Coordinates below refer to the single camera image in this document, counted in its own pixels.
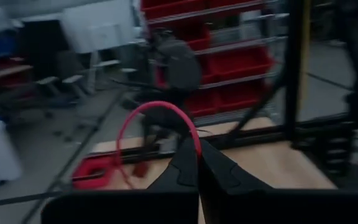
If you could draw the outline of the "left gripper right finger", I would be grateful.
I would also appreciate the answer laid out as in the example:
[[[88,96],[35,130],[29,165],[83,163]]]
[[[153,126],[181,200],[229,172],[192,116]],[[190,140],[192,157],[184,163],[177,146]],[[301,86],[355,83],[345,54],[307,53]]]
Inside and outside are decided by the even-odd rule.
[[[272,189],[269,184],[248,173],[209,142],[201,140],[201,147],[200,166],[209,172],[217,186],[225,193],[235,195]]]

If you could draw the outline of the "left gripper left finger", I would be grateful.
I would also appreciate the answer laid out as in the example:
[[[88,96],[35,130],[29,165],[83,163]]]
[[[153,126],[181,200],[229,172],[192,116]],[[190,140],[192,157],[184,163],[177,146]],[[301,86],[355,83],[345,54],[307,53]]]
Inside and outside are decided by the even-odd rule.
[[[183,141],[167,168],[151,183],[148,189],[161,191],[197,190],[198,156],[191,138]]]

